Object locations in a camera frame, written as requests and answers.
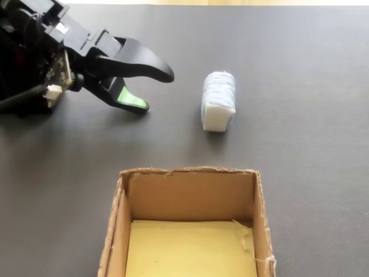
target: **gray table surface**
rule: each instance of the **gray table surface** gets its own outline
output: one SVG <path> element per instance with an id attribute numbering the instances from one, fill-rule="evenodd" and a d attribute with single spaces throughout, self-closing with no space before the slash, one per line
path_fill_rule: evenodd
<path id="1" fill-rule="evenodd" d="M 369 8 L 73 5 L 139 39 L 176 80 L 127 80 L 137 117 L 87 91 L 50 118 L 0 117 L 2 276 L 95 276 L 119 171 L 259 170 L 277 276 L 369 272 Z M 202 82 L 237 82 L 224 135 L 202 131 Z"/>

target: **open cardboard box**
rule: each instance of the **open cardboard box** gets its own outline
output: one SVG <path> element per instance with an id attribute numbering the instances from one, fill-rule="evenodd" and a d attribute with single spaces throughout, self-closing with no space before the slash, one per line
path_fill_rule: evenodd
<path id="1" fill-rule="evenodd" d="M 98 277 L 125 277 L 133 220 L 249 221 L 257 275 L 274 277 L 276 261 L 257 171 L 201 167 L 121 172 Z"/>

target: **torn cardboard edge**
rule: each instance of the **torn cardboard edge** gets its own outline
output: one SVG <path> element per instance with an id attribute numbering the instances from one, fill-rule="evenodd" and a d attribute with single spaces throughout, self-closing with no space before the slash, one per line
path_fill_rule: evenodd
<path id="1" fill-rule="evenodd" d="M 258 277 L 275 277 L 276 260 L 272 254 L 272 246 L 270 243 L 270 231 L 268 221 L 265 217 L 264 198 L 262 194 L 261 177 L 259 172 L 254 170 L 237 170 L 224 169 L 214 167 L 195 167 L 174 170 L 162 170 L 153 168 L 125 170 L 120 173 L 117 183 L 114 199 L 112 202 L 111 215 L 108 221 L 107 235 L 103 252 L 101 254 L 99 270 L 97 277 L 107 277 L 108 268 L 112 258 L 114 246 L 114 237 L 117 230 L 118 211 L 121 208 L 124 211 L 123 204 L 127 204 L 125 192 L 129 193 L 129 183 L 140 175 L 173 175 L 176 173 L 212 173 L 212 174 L 245 174 L 253 176 L 254 183 L 254 211 L 253 221 L 257 229 L 254 229 L 255 250 L 260 252 L 256 255 L 256 263 L 258 269 Z"/>

